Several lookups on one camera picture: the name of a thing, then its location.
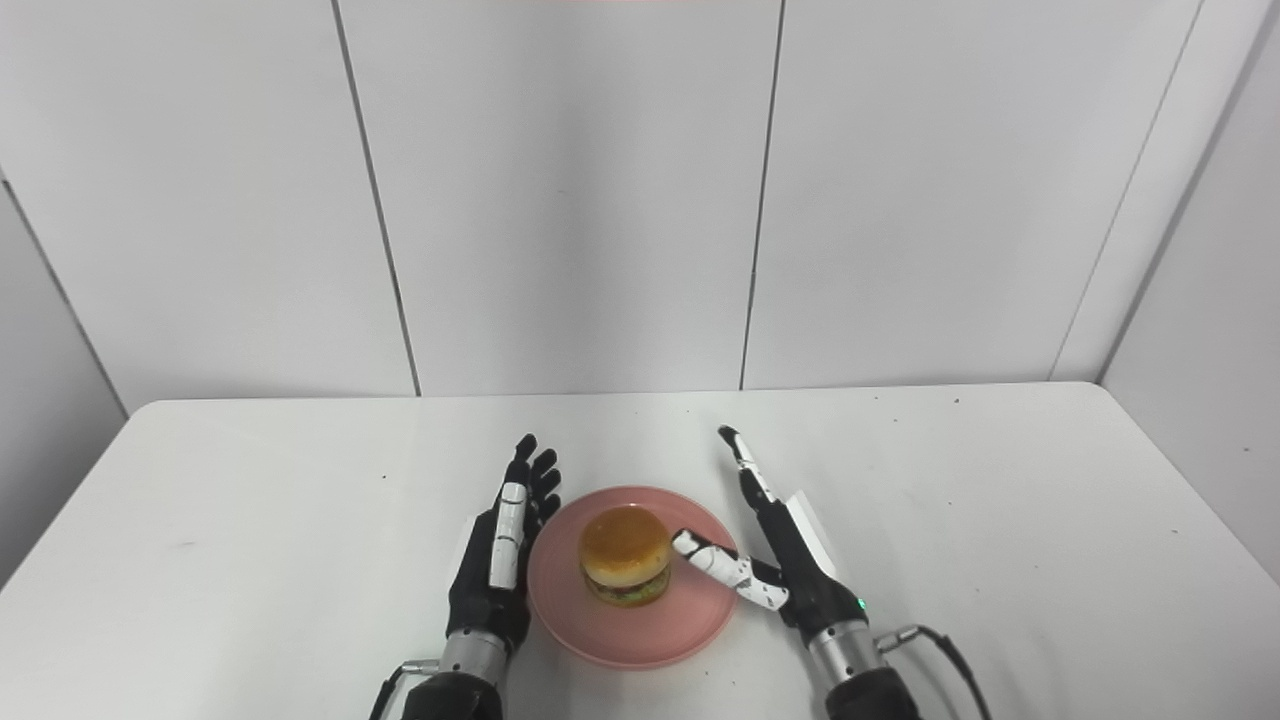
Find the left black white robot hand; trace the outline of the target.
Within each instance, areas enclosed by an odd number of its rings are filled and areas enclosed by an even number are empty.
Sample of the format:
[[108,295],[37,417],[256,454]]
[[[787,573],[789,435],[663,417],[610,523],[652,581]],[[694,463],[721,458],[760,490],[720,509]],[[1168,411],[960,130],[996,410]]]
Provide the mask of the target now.
[[449,588],[447,635],[481,632],[512,657],[529,635],[532,544],[561,509],[558,457],[532,434],[515,446],[492,506],[472,520]]

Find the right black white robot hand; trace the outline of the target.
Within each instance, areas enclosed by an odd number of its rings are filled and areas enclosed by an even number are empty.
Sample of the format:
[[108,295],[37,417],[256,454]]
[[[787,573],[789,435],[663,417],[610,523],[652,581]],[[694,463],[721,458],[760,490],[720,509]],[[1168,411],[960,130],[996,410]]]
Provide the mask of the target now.
[[786,503],[767,484],[745,438],[728,425],[718,436],[730,447],[739,487],[776,562],[730,550],[690,528],[672,534],[669,547],[687,564],[741,598],[777,612],[803,643],[867,629],[864,603],[829,570],[817,536],[796,503]]

